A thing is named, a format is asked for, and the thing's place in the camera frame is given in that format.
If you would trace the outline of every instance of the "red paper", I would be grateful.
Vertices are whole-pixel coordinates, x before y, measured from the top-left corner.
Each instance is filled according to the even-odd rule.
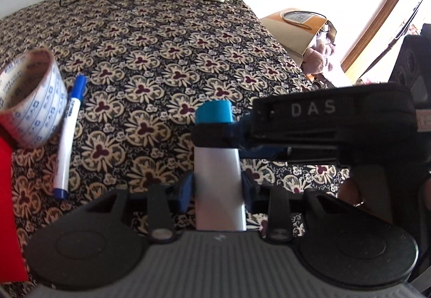
[[[12,148],[0,137],[0,282],[28,281],[16,235],[10,168]]]

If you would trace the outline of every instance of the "teal cap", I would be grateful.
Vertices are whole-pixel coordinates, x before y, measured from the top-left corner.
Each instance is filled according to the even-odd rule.
[[[227,100],[205,102],[196,110],[196,124],[232,123],[233,121],[232,103]]]

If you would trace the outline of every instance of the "blue cap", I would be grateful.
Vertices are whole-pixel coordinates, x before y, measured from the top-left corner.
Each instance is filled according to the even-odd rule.
[[[205,102],[196,110],[195,122],[201,123],[232,123],[232,103],[227,100]]]
[[[69,193],[62,188],[53,188],[53,196],[59,200],[67,200]]]
[[[76,98],[82,101],[82,96],[85,90],[85,84],[87,83],[87,78],[85,75],[78,75],[75,79],[75,83],[73,84],[72,91],[70,92],[71,98]]]

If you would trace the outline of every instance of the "wooden door frame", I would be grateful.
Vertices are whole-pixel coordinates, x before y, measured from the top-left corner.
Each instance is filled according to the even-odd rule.
[[[347,54],[344,61],[341,63],[341,68],[344,72],[346,72],[352,64],[356,61],[356,59],[359,57],[361,52],[365,49],[365,47],[370,43],[372,38],[377,34],[380,27],[383,25],[383,23],[386,21],[396,4],[399,0],[386,0],[381,10],[378,12],[376,17],[373,19],[367,30],[364,32],[364,34],[359,38],[356,45],[353,47],[353,49]]]

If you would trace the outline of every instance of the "flower pattern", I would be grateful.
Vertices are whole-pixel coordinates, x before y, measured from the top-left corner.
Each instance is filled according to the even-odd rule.
[[[154,182],[174,183],[193,169],[190,132],[204,102],[228,99],[239,118],[258,97],[312,89],[241,0],[136,0],[130,9],[104,0],[60,8],[58,0],[47,0],[2,19],[0,39],[0,68],[43,45],[53,51],[68,87],[79,73],[88,78],[74,136],[69,200],[51,195],[58,135],[39,149],[13,153],[13,211],[22,248],[35,231],[112,188],[142,192]],[[349,174],[331,165],[265,160],[241,165],[258,183],[281,184],[292,192],[314,187],[335,195]],[[180,228],[193,226],[193,203],[174,221]],[[267,226],[262,214],[247,214],[247,221],[249,228]],[[292,221],[295,235],[301,235],[301,217],[293,215]],[[133,222],[136,230],[144,225],[142,216]],[[6,289],[21,297],[32,285]]]

